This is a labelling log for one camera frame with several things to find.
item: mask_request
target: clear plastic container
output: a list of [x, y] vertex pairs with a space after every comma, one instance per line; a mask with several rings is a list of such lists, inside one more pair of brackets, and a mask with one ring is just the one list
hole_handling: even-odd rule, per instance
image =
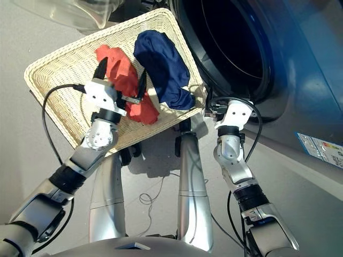
[[12, 0], [25, 10], [81, 30], [103, 29], [124, 0]]

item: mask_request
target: laundry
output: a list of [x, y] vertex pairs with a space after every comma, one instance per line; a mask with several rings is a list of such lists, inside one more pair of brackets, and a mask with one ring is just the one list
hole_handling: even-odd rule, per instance
[[[95, 51], [96, 58], [101, 61], [108, 57], [106, 76], [116, 90], [128, 97], [138, 94], [138, 76], [135, 67], [120, 48], [109, 48], [102, 45]], [[126, 103], [127, 117], [143, 124], [153, 124], [157, 121], [159, 112], [150, 100], [147, 92], [139, 104]]]
[[165, 33], [140, 33], [133, 55], [149, 74], [160, 103], [166, 102], [175, 110], [194, 107], [194, 96], [182, 88], [188, 85], [190, 73], [174, 43]]

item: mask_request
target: silver metal arm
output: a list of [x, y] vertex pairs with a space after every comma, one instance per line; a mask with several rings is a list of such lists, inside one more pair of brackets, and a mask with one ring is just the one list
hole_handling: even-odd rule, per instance
[[90, 243], [126, 235], [121, 168], [120, 154], [115, 153], [105, 158], [96, 172], [90, 210]]
[[247, 225], [251, 254], [256, 256], [298, 256], [299, 245], [258, 185], [258, 181], [244, 161], [240, 130], [248, 121], [251, 110], [239, 101], [230, 101], [228, 110], [216, 124], [219, 131], [214, 158], [221, 165], [222, 175], [238, 201], [241, 215]]
[[198, 139], [190, 131], [190, 120], [182, 122], [189, 130], [182, 131], [179, 137], [181, 170], [178, 192], [177, 238], [187, 244], [211, 252], [213, 232], [210, 202], [206, 185]]
[[[107, 60], [100, 62], [98, 77], [105, 76], [106, 65]], [[1, 256], [30, 256], [36, 242], [49, 239], [65, 215], [64, 206], [118, 141], [116, 124], [126, 112], [117, 106], [116, 90], [99, 78], [84, 89], [100, 112], [73, 155], [24, 201], [8, 224], [0, 226]]]

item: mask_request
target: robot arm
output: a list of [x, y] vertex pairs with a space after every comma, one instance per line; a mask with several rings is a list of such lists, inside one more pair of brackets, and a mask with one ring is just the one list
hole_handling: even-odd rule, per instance
[[36, 242], [49, 239], [65, 215], [64, 206], [117, 143], [117, 124], [126, 112], [120, 93], [103, 80], [106, 65], [106, 60], [100, 62], [93, 80], [84, 87], [84, 93], [100, 108], [99, 113], [93, 113], [91, 128], [72, 156], [38, 186], [8, 224], [1, 226], [2, 256], [30, 256]]
[[244, 161], [244, 134], [240, 130], [251, 113], [246, 104], [229, 101], [224, 118], [215, 125], [218, 145], [214, 158], [221, 165], [223, 178], [239, 204], [245, 223], [251, 226], [247, 232], [251, 255], [298, 256], [297, 241]]

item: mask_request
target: washing machine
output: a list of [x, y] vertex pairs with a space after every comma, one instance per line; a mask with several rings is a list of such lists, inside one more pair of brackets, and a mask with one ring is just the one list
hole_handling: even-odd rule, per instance
[[[171, 0], [170, 9], [208, 87], [254, 101], [270, 147], [343, 168], [342, 1]], [[257, 132], [257, 120], [247, 128]]]

